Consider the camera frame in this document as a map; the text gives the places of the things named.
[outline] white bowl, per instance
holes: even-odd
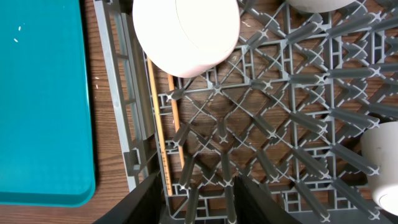
[[[303,12],[329,12],[347,6],[355,0],[286,0]]]
[[[239,37],[235,0],[134,0],[132,17],[147,56],[176,77],[194,77],[219,64]]]
[[[372,198],[387,212],[398,215],[398,122],[380,124],[361,137],[362,155],[378,165],[379,175],[368,176]]]

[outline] turquoise plastic tray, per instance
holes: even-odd
[[[95,191],[79,0],[0,1],[0,203],[76,207]]]

